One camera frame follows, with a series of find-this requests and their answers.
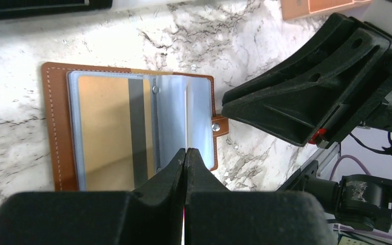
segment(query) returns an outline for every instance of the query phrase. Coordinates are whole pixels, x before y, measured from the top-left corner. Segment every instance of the white marble table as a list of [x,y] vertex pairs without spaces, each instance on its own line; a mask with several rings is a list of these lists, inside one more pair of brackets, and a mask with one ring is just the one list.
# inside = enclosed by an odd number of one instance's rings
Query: white marble table
[[[15,192],[53,190],[43,62],[213,75],[220,109],[227,90],[286,59],[323,22],[283,22],[269,0],[0,21],[0,204]],[[214,174],[237,190],[274,190],[315,151],[235,121],[218,147]]]

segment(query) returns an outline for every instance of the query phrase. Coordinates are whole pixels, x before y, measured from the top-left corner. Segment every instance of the screw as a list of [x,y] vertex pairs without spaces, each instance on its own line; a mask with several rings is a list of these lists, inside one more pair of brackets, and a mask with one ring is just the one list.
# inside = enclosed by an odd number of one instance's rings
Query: screw
[[211,128],[214,132],[218,132],[220,130],[220,124],[214,123],[212,124]]
[[158,87],[155,86],[155,85],[153,86],[153,93],[154,93],[154,94],[158,93]]

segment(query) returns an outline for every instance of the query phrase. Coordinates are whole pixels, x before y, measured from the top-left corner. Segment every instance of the brown box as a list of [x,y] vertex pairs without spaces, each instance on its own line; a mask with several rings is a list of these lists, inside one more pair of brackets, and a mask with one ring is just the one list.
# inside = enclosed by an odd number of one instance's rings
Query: brown box
[[330,14],[368,5],[372,0],[282,0],[283,19]]

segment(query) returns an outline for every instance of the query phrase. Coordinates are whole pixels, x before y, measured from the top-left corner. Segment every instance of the red component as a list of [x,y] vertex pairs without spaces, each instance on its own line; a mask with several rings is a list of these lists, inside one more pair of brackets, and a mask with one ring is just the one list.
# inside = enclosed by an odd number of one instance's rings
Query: red component
[[318,138],[318,136],[324,135],[326,132],[327,132],[326,129],[319,129],[319,130],[313,135],[313,137],[309,140],[309,144],[316,144],[316,139]]

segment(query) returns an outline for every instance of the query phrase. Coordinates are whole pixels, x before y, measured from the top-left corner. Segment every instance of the purple cable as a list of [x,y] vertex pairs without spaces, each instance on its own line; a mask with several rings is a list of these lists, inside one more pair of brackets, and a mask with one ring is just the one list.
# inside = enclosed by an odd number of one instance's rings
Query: purple cable
[[387,238],[387,239],[391,239],[392,240],[392,235],[379,233],[379,232],[375,232],[375,231],[357,231],[357,230],[350,229],[350,228],[343,227],[343,226],[340,228],[340,230],[341,231],[354,232],[354,233],[357,233],[359,235],[369,234],[369,235],[374,235],[374,236],[377,236],[377,237],[382,237],[382,238]]
[[341,157],[339,157],[339,159],[336,161],[336,163],[334,164],[333,170],[331,171],[331,175],[330,175],[330,179],[332,180],[334,177],[334,173],[336,172],[337,167],[339,166],[339,163],[345,159],[345,158],[349,158],[354,160],[360,167],[361,169],[367,174],[367,175],[371,175],[371,172],[369,172],[369,170],[366,168],[366,166],[360,161],[358,160],[358,158],[351,156],[351,155],[343,155]]

